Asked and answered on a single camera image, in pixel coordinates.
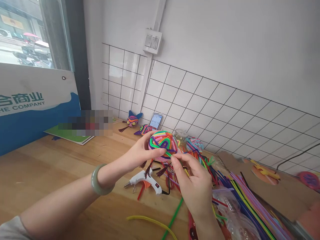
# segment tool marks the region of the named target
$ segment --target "white tile wall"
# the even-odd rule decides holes
[[[147,58],[105,44],[103,52],[104,107],[109,105],[123,118],[129,109],[137,114],[135,103]],[[184,129],[189,136],[199,137],[210,152],[227,151],[276,168],[284,159],[320,142],[316,116],[158,61],[150,76],[140,124],[149,123],[153,113],[161,113],[162,130]],[[279,169],[293,175],[319,171],[320,146]]]

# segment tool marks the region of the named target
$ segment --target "left hand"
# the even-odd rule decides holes
[[[139,167],[145,161],[160,157],[166,153],[167,150],[164,148],[156,148],[153,150],[148,149],[149,140],[155,132],[157,131],[146,133],[129,149],[128,152],[123,155],[123,157],[126,159],[128,172],[131,172],[136,167]]]

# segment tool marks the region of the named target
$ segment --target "colorful craft toy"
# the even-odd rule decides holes
[[[146,133],[152,131],[152,127],[148,124],[142,125],[139,131],[136,131],[134,135],[145,135]]]
[[[126,128],[128,127],[135,127],[138,125],[139,123],[139,118],[142,117],[143,113],[139,113],[137,115],[133,114],[133,112],[131,110],[129,110],[129,117],[127,119],[127,121],[122,121],[123,123],[127,123],[128,126],[122,129],[119,129],[119,132],[123,132]]]
[[[187,150],[189,151],[196,151],[198,150],[199,153],[202,153],[203,144],[198,138],[187,138]]]
[[[167,152],[161,157],[157,158],[161,162],[166,162],[170,160],[172,154],[178,152],[178,146],[180,142],[167,131],[159,131],[153,134],[149,141],[149,150],[155,148],[165,148]]]

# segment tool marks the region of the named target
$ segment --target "air conditioner unit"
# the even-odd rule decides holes
[[[0,36],[12,38],[11,32],[0,28]]]

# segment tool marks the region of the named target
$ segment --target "switch plate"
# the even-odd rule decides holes
[[[158,54],[160,42],[162,38],[161,32],[146,29],[143,50],[152,54]]]

